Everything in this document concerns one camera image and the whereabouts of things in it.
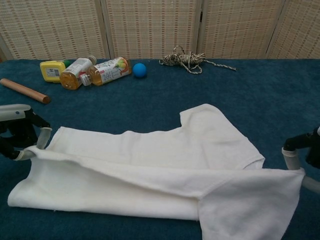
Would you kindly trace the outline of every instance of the plastic bottle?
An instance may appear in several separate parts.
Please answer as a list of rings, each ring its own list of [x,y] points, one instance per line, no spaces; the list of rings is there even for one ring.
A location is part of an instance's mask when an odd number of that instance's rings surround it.
[[[131,72],[132,67],[130,61],[123,57],[117,57],[89,67],[86,74],[82,74],[80,76],[80,80],[84,86],[88,86],[90,84],[100,86],[131,74]]]
[[[88,68],[97,63],[95,56],[81,57],[74,61],[67,69],[60,75],[61,85],[65,89],[76,90],[80,87],[81,81],[79,79],[81,74],[86,73]]]
[[[40,63],[40,69],[43,79],[46,82],[60,83],[61,73],[69,67],[69,60],[43,61]]]

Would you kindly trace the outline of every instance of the folded shirt fabric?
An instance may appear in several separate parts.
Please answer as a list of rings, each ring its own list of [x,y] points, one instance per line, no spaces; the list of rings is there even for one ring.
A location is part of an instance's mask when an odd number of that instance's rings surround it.
[[[262,169],[264,157],[214,106],[180,113],[181,127],[123,134],[61,127],[29,147],[13,207],[199,220],[204,240],[281,239],[303,169]]]

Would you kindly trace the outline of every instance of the woven screen panel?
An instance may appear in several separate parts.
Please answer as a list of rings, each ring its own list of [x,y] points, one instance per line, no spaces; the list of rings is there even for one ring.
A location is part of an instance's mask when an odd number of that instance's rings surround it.
[[[2,0],[0,16],[15,59],[105,57],[94,0]]]
[[[320,58],[320,0],[291,0],[275,32],[269,58]]]
[[[191,51],[197,0],[105,1],[116,57],[161,58],[177,44]]]
[[[198,53],[207,58],[264,58],[281,0],[205,0]]]

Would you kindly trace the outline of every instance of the blue table surface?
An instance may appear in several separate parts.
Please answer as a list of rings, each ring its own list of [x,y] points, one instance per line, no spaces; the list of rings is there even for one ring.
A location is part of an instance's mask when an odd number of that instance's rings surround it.
[[[121,134],[167,131],[179,127],[179,112],[208,103],[219,108],[265,156],[264,168],[286,169],[281,154],[285,140],[320,124],[320,60],[216,59],[237,71],[203,64],[192,75],[178,66],[144,63],[147,77],[122,77],[103,86],[67,90],[43,80],[40,60],[0,64],[8,78],[52,98],[48,105],[0,86],[0,105],[28,104],[47,120],[53,133],[60,127]],[[305,163],[307,174],[320,180],[320,170]],[[0,239],[200,240],[197,221],[63,212],[9,207],[10,191],[28,176],[29,160],[0,156]],[[284,240],[320,239],[320,196],[304,188]]]

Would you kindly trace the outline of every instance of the wooden rolling pin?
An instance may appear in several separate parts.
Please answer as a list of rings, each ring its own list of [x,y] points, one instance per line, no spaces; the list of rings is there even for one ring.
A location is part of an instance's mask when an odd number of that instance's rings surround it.
[[[15,90],[17,91],[18,93],[21,93],[23,95],[26,95],[34,100],[37,100],[43,104],[48,104],[51,102],[51,98],[47,95],[44,95],[38,91],[35,91],[31,88],[28,88],[26,86],[23,86],[19,83],[16,83],[14,81],[11,81],[9,79],[6,79],[6,78],[2,78],[0,80],[0,84],[9,88],[9,89],[12,89],[12,90]]]

